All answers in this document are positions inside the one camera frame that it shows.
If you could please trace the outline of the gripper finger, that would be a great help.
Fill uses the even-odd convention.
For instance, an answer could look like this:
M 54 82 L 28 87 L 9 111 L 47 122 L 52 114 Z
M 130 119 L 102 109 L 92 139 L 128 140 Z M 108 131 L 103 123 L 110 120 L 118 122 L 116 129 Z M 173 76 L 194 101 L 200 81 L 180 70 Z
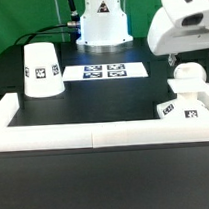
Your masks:
M 168 56 L 168 63 L 169 63 L 169 65 L 170 66 L 174 66 L 175 62 L 176 62 L 176 55 L 169 54 L 169 56 Z

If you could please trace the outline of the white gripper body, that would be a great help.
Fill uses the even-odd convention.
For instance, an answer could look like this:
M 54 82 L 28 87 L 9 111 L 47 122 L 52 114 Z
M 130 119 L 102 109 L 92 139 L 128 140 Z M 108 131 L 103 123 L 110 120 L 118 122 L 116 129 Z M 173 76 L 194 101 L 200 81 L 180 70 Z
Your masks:
M 155 55 L 209 48 L 209 0 L 161 0 L 147 35 Z

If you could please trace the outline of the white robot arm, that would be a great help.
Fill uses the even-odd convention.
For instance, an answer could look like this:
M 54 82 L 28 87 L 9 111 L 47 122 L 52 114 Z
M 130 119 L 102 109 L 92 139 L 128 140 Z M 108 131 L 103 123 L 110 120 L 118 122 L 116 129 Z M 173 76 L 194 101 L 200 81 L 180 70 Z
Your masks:
M 179 53 L 209 48 L 209 0 L 161 0 L 147 38 L 155 55 L 167 55 L 173 63 Z M 120 0 L 85 0 L 80 17 L 78 48 L 94 53 L 113 52 L 132 43 L 127 15 Z

